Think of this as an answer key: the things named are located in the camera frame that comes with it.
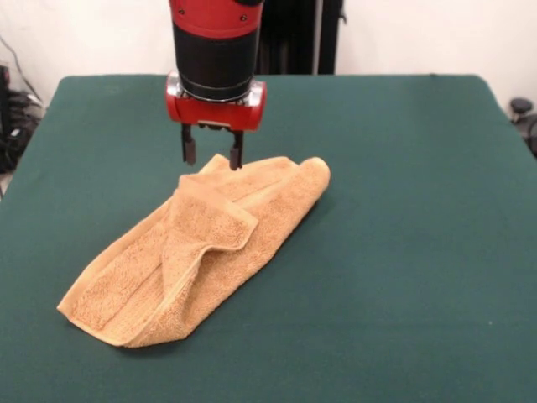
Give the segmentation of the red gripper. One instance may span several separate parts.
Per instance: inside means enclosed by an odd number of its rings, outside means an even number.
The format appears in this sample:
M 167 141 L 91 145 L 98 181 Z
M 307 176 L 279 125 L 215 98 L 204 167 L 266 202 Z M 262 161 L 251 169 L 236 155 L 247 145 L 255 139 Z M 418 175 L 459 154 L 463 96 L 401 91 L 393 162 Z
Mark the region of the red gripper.
M 243 131 L 258 130 L 267 98 L 267 86 L 263 81 L 252 81 L 248 92 L 238 101 L 209 102 L 192 97 L 183 88 L 177 71 L 166 79 L 165 102 L 169 117 L 181 124 L 183 161 L 196 163 L 196 142 L 192 137 L 191 125 L 209 125 L 232 130 L 233 143 L 230 149 L 231 170 L 242 168 Z

